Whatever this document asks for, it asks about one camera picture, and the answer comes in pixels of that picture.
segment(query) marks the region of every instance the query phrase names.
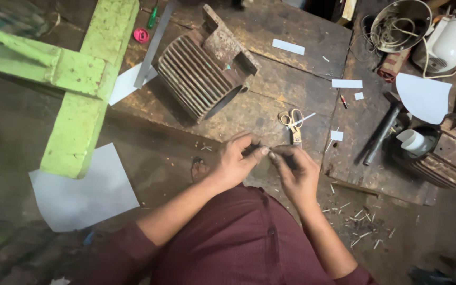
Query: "green metal stand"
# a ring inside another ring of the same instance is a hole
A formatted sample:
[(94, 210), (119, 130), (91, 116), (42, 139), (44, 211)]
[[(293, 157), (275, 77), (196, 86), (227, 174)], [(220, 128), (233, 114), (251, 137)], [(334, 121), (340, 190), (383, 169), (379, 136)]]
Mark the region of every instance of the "green metal stand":
[(40, 170), (84, 177), (138, 8), (99, 0), (80, 52), (0, 31), (0, 72), (66, 90)]

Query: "hand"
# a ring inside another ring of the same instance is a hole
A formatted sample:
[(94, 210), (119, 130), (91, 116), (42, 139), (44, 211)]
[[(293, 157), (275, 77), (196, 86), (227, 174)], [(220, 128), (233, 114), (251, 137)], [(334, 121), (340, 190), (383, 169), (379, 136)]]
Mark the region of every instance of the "hand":
[[(212, 168), (205, 179), (215, 184), (215, 189), (218, 191), (216, 194), (237, 186), (269, 153), (269, 148), (261, 146), (260, 141), (261, 139), (255, 134), (243, 131), (224, 142), (217, 165)], [(246, 154), (250, 151), (247, 149), (249, 146), (256, 148)]]
[(276, 146), (270, 150), (269, 157), (277, 168), (284, 193), (295, 208), (300, 211), (317, 205), (319, 165), (298, 146)]

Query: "workshop table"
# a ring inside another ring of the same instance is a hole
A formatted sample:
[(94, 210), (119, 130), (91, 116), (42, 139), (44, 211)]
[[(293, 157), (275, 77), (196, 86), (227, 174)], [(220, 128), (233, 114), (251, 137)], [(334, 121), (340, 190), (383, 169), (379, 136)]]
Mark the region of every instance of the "workshop table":
[[(290, 131), (278, 114), (299, 108), (304, 117), (316, 113), (304, 121), (301, 136), (303, 148), (320, 164), (338, 100), (330, 79), (342, 77), (351, 30), (280, 1), (256, 0), (243, 11), (234, 8), (231, 1), (209, 4), (262, 65), (250, 80), (249, 90), (243, 90), (212, 118), (196, 124), (158, 77), (114, 104), (109, 113), (139, 117), (215, 141), (250, 130), (275, 146), (290, 143)], [(140, 1), (135, 28), (146, 26), (154, 5), (155, 0)], [(160, 2), (158, 15), (165, 5)], [(182, 4), (175, 8), (154, 66), (169, 43), (203, 24), (202, 6)], [(273, 39), (304, 46), (305, 55), (273, 48)], [(143, 61), (149, 43), (130, 40), (121, 73)]]
[[(339, 131), (344, 132), (344, 137), (342, 142), (333, 144), (326, 151), (322, 172), (337, 179), (340, 184), (354, 189), (386, 194), (415, 204), (433, 205), (438, 187), (395, 165), (391, 154), (384, 149), (385, 144), (377, 151), (371, 165), (365, 166), (362, 163), (371, 136), (390, 109), (390, 102), (383, 94), (387, 91), (396, 92), (396, 89), (395, 85), (386, 83), (374, 72), (380, 59), (366, 50), (365, 40), (360, 37), (360, 21), (366, 15), (376, 16), (388, 4), (389, 1), (358, 2), (353, 27), (353, 40), (356, 39), (356, 42), (347, 56), (344, 79), (362, 80), (363, 89), (340, 89), (340, 94), (344, 95), (349, 108), (346, 110), (341, 102), (337, 102), (331, 130), (339, 127)], [(401, 72), (421, 76), (422, 70), (408, 61)], [(452, 112), (456, 95), (456, 75), (440, 81), (452, 83), (448, 99), (448, 110)], [(355, 100), (354, 93), (358, 92), (363, 92), (364, 99)], [(394, 128), (399, 129), (401, 126), (394, 125)]]

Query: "gold scissors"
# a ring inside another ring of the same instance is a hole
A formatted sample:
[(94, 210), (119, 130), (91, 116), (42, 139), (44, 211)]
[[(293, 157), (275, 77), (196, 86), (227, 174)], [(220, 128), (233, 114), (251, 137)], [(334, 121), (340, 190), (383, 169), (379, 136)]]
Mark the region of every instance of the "gold scissors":
[[(297, 118), (298, 121), (295, 120), (295, 111), (298, 112), (298, 114), (300, 114), (300, 116)], [(300, 127), (302, 126), (302, 123), (303, 123), (302, 112), (300, 112), (299, 109), (293, 109), (289, 113), (281, 112), (281, 113), (279, 113), (279, 120), (281, 120), (281, 123), (288, 126), (288, 128), (291, 130), (291, 134), (292, 134), (291, 144), (302, 147), (302, 137), (300, 134)]]

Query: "green screwdriver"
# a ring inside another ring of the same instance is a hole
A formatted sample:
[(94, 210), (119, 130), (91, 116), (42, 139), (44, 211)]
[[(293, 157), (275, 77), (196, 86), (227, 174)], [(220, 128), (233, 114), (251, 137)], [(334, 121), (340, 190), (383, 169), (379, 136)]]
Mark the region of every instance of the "green screwdriver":
[(152, 29), (156, 23), (156, 13), (158, 12), (158, 0), (156, 0), (156, 5), (153, 8), (153, 11), (150, 13), (149, 21), (147, 22), (147, 29)]

